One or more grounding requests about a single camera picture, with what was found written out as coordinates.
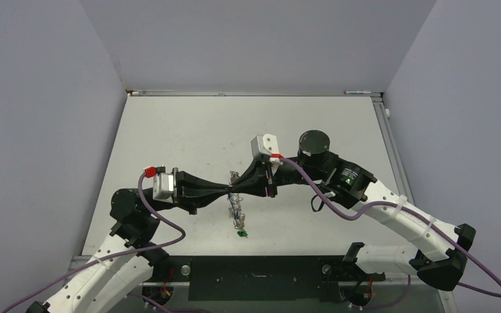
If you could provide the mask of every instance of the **black cable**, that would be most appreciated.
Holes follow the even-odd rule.
[[[324,208],[324,202],[322,201],[320,203],[320,206],[318,207],[318,209],[316,210],[316,208],[314,207],[314,200],[318,197],[318,195],[314,195],[312,197],[312,199],[310,199],[310,206],[312,207],[312,212],[320,212],[323,208]]]

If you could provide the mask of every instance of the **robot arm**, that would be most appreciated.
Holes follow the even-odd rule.
[[[315,187],[332,202],[359,213],[367,208],[364,214],[415,246],[375,247],[354,243],[345,254],[344,262],[358,268],[364,275],[417,275],[437,289],[454,289],[462,277],[466,257],[431,227],[436,226],[454,243],[468,250],[475,236],[475,229],[471,226],[456,227],[419,210],[407,202],[406,197],[390,191],[372,173],[330,152],[329,138],[319,130],[310,130],[300,137],[297,156],[292,158],[281,157],[274,135],[257,136],[251,145],[254,160],[232,186],[212,183],[177,168],[171,173],[167,173],[164,166],[148,168],[147,177],[154,179],[154,185],[143,190],[144,198],[156,211],[179,207],[190,215],[229,193],[274,198],[279,186],[310,183],[289,164],[295,162],[311,180],[321,181]],[[380,201],[398,205],[382,205]],[[99,264],[78,273],[45,305],[34,303],[36,310],[28,312],[87,312],[89,309],[91,312],[105,312],[133,287],[147,280],[152,266],[168,257],[159,248],[138,256],[128,254],[101,261],[101,255],[153,246],[149,241],[160,223],[150,215],[134,189],[118,190],[112,197],[111,207],[110,215],[117,223],[95,255]],[[402,207],[422,216],[429,224]]]

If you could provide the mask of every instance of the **white wall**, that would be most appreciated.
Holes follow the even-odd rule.
[[[385,91],[435,0],[81,0],[129,89]]]
[[[79,2],[0,1],[0,311],[79,253],[124,103]]]
[[[501,278],[501,1],[438,0],[385,101],[417,204],[475,227],[471,252]],[[498,290],[472,263],[463,281]],[[455,296],[462,313],[501,312]]]

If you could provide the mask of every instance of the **orange wire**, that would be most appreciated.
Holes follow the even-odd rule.
[[[172,279],[172,277],[174,277],[174,269],[173,268],[170,269],[170,277],[168,277],[168,279],[166,281],[164,281],[164,283],[162,284],[162,288],[164,289],[164,292],[169,297],[171,297],[172,294],[170,293],[170,291],[168,291],[168,288],[166,288],[166,283],[169,282]]]
[[[373,277],[372,277],[372,276],[370,276],[370,284],[368,285],[368,288],[366,288],[366,291],[364,291],[364,293],[367,293],[367,292],[368,292],[368,290],[370,290],[370,289],[371,289],[372,284],[373,284]]]

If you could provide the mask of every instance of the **bolt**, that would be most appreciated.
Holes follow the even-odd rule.
[[[191,273],[191,268],[189,267],[189,265],[184,265],[181,267],[181,274],[183,276],[187,276],[189,275],[189,273]]]
[[[327,274],[331,271],[331,266],[329,264],[325,264],[324,266],[322,266],[322,273],[323,274]]]

